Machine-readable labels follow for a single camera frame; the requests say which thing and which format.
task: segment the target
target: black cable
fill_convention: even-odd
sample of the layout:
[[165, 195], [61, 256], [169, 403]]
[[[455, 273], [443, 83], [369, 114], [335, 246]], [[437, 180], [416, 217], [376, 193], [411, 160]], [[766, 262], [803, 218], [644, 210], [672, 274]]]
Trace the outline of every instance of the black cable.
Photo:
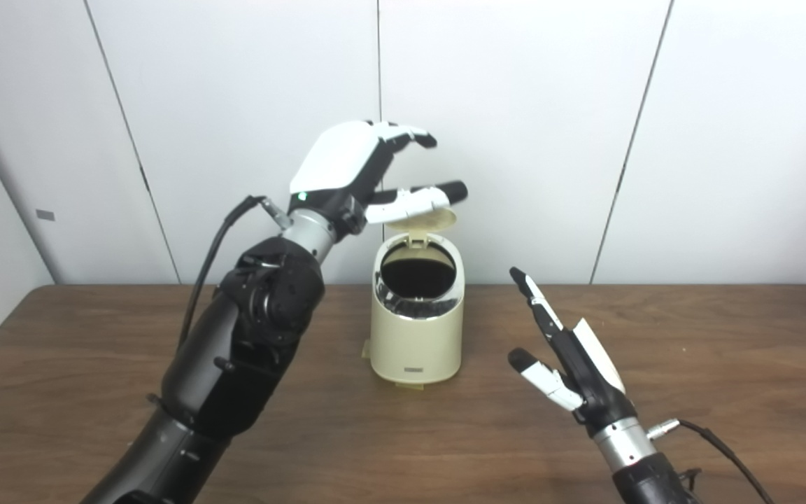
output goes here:
[[188, 339], [189, 329], [192, 328], [192, 319], [195, 317], [195, 305], [198, 304], [198, 297], [201, 296], [201, 289], [204, 287], [204, 280], [207, 278], [208, 272], [211, 271], [213, 259], [217, 256], [220, 250], [220, 244], [223, 242], [226, 232], [235, 224], [236, 221], [248, 210], [256, 207], [263, 201], [264, 197], [246, 197], [244, 201], [239, 203], [223, 220], [220, 229], [217, 231], [217, 236], [213, 237], [211, 249], [207, 251], [207, 256], [204, 258], [204, 264], [201, 265], [201, 271], [198, 273], [198, 279], [195, 281], [195, 287], [192, 287], [192, 296], [189, 297], [188, 306], [185, 308], [185, 318], [182, 321], [182, 329], [179, 331], [179, 345], [176, 350], [182, 348], [183, 343]]
[[754, 487], [754, 490], [758, 492], [758, 495], [761, 496], [761, 498], [763, 498], [765, 503], [774, 504], [773, 498], [771, 498], [770, 495], [767, 494], [767, 491], [764, 490], [764, 487], [761, 485], [761, 482], [758, 481], [758, 478], [754, 477], [753, 473], [751, 473], [751, 469], [748, 469], [748, 467], [746, 467], [745, 464], [742, 463], [742, 460], [739, 460], [739, 457], [736, 456], [736, 453], [733, 453], [733, 451], [730, 450], [730, 447], [726, 446], [725, 442], [720, 441], [720, 438], [717, 437], [712, 431], [710, 431], [709, 428], [699, 427], [698, 425], [692, 423], [691, 421], [685, 421], [680, 419], [677, 419], [677, 421], [680, 422], [680, 425], [682, 425], [683, 427], [688, 428], [691, 431], [696, 431], [696, 433], [698, 433], [698, 435], [703, 437], [704, 440], [706, 440], [708, 443], [713, 444], [714, 447], [716, 447], [716, 449], [720, 450], [720, 453], [722, 453], [723, 456], [725, 456], [727, 459], [730, 459], [730, 462], [733, 462], [735, 466], [738, 467], [740, 471], [742, 471], [742, 474], [745, 476], [745, 479], [748, 479], [748, 482]]

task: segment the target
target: robotic arm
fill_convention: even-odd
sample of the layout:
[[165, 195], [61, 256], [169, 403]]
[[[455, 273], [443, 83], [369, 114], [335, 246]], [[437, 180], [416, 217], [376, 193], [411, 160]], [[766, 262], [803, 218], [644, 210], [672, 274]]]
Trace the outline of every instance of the robotic arm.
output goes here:
[[566, 328], [527, 274], [517, 268], [509, 273], [528, 299], [534, 320], [565, 373], [550, 369], [522, 348], [509, 352], [515, 371], [586, 427], [608, 462], [625, 503], [698, 504], [667, 457], [652, 444], [679, 422], [661, 424], [646, 433], [617, 369], [586, 320]]
[[281, 234], [244, 252], [218, 284], [167, 369], [161, 396], [150, 396], [157, 406], [150, 421], [82, 504], [195, 500], [232, 438], [256, 422], [291, 364], [322, 300], [320, 264], [332, 246], [367, 223], [424, 214], [467, 197], [462, 182], [376, 192], [394, 153], [410, 141], [437, 144], [426, 131], [405, 125], [336, 125], [320, 135], [291, 181], [287, 213], [259, 197], [230, 214], [229, 225], [260, 204]]

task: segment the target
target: black fingertip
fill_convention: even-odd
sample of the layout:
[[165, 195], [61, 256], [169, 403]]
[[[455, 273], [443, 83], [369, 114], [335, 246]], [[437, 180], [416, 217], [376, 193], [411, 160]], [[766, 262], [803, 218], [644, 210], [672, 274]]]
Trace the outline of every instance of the black fingertip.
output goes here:
[[533, 366], [535, 363], [537, 363], [537, 357], [531, 355], [524, 348], [515, 348], [515, 350], [509, 352], [509, 364], [519, 373], [524, 373], [524, 370], [527, 370], [528, 367]]
[[419, 146], [425, 147], [425, 149], [431, 149], [437, 146], [437, 139], [434, 138], [430, 133], [429, 134], [417, 134], [416, 141]]
[[528, 287], [528, 274], [519, 270], [518, 268], [512, 267], [509, 268], [509, 275], [511, 275], [512, 280], [515, 281], [515, 284], [518, 285], [518, 290], [521, 292], [521, 294], [524, 294], [524, 297], [530, 298], [534, 295], [534, 293], [531, 293], [530, 288]]
[[468, 188], [463, 181], [438, 184], [436, 188], [444, 191], [444, 194], [447, 195], [447, 199], [450, 200], [450, 204], [456, 204], [468, 197]]

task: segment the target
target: small trash can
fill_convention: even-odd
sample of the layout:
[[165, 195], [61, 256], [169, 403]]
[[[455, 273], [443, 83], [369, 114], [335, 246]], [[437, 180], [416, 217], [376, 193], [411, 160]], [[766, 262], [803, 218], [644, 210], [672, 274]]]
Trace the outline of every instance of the small trash can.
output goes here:
[[450, 379], [462, 361], [465, 271], [450, 240], [434, 234], [456, 223], [442, 209], [391, 223], [372, 271], [372, 369], [409, 385]]

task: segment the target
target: trash can lid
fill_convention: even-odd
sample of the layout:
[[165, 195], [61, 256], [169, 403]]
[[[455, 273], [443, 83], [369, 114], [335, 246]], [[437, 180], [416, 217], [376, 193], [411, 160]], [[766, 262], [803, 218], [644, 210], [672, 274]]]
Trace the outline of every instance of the trash can lid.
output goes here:
[[445, 230], [456, 223], [456, 213], [448, 208], [439, 208], [429, 213], [409, 217], [409, 219], [397, 220], [394, 223], [388, 223], [390, 229], [399, 230], [399, 232], [438, 232]]

